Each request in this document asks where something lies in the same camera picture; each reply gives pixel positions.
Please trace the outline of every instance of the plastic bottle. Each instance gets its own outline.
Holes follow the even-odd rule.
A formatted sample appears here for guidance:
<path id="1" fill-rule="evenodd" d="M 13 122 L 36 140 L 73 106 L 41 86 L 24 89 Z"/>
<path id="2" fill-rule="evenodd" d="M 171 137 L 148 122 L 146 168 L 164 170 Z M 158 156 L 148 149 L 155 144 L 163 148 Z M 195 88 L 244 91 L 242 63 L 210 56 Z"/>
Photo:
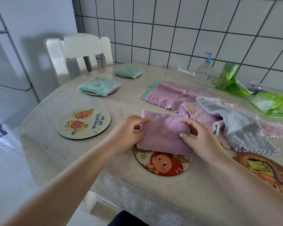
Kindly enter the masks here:
<path id="1" fill-rule="evenodd" d="M 208 58 L 204 61 L 204 64 L 197 68 L 195 79 L 208 85 L 212 74 L 211 57 L 213 54 L 208 52 L 206 54 L 208 54 Z"/>

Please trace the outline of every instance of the gray towel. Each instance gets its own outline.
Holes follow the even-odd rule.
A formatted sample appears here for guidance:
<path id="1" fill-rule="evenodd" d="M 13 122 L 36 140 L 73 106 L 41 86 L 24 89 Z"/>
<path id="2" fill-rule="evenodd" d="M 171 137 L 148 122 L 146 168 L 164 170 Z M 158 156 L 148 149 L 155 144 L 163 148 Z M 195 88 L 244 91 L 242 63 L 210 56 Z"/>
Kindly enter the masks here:
<path id="1" fill-rule="evenodd" d="M 230 108 L 216 98 L 197 97 L 196 101 L 209 114 L 223 118 L 223 134 L 235 151 L 242 149 L 258 154 L 280 154 L 280 149 L 265 138 L 258 121 L 244 110 Z"/>

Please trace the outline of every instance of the right hand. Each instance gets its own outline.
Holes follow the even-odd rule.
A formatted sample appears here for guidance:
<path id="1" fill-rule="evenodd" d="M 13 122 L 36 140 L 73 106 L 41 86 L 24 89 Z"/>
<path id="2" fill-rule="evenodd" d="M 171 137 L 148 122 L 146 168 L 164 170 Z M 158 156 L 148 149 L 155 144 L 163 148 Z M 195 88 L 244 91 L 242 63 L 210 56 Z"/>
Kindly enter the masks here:
<path id="1" fill-rule="evenodd" d="M 180 137 L 193 148 L 194 152 L 204 161 L 211 165 L 226 162 L 231 157 L 223 149 L 216 136 L 204 127 L 199 121 L 192 119 L 181 120 L 181 123 L 187 124 L 190 133 L 197 136 L 193 139 L 187 134 L 180 134 Z"/>

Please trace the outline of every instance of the cartoon coaster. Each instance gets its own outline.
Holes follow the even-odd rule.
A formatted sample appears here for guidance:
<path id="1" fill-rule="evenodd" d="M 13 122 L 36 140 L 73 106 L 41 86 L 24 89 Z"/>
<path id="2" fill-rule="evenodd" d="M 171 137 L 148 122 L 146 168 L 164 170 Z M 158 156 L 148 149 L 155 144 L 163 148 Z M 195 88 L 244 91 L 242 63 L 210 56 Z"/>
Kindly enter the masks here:
<path id="1" fill-rule="evenodd" d="M 251 152 L 239 152 L 233 159 L 283 194 L 283 167 Z"/>
<path id="2" fill-rule="evenodd" d="M 127 77 L 127 76 L 123 76 L 123 75 L 119 75 L 119 74 L 116 74 L 118 77 L 121 77 L 121 78 L 130 78 L 130 77 Z"/>
<path id="3" fill-rule="evenodd" d="M 110 121 L 111 116 L 105 109 L 79 107 L 60 118 L 57 130 L 66 138 L 80 140 L 100 134 L 109 126 Z"/>
<path id="4" fill-rule="evenodd" d="M 118 87 L 117 87 L 116 89 L 114 89 L 113 91 L 111 91 L 109 94 L 114 93 L 117 89 L 118 89 Z M 91 93 L 91 92 L 87 92 L 87 91 L 83 91 L 83 92 L 86 93 L 86 94 L 92 95 L 92 96 L 100 96 L 100 95 L 98 95 L 98 94 Z"/>
<path id="5" fill-rule="evenodd" d="M 190 165 L 192 157 L 173 155 L 164 152 L 141 150 L 134 145 L 134 154 L 139 163 L 147 170 L 164 176 L 178 175 Z"/>

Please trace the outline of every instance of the chair backrest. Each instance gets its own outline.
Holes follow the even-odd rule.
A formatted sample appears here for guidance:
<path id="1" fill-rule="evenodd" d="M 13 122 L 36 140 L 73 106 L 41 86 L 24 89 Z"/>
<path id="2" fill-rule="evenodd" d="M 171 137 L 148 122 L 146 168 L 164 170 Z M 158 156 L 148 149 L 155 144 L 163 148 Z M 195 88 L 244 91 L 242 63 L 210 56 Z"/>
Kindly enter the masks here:
<path id="1" fill-rule="evenodd" d="M 112 52 L 108 37 L 98 38 L 96 35 L 76 33 L 64 37 L 64 40 L 51 38 L 45 40 L 45 45 L 53 63 L 60 85 L 71 80 L 66 65 L 67 58 L 76 58 L 81 74 L 87 73 L 84 57 L 88 57 L 92 70 L 97 70 L 95 55 L 103 54 L 105 66 L 112 66 Z"/>

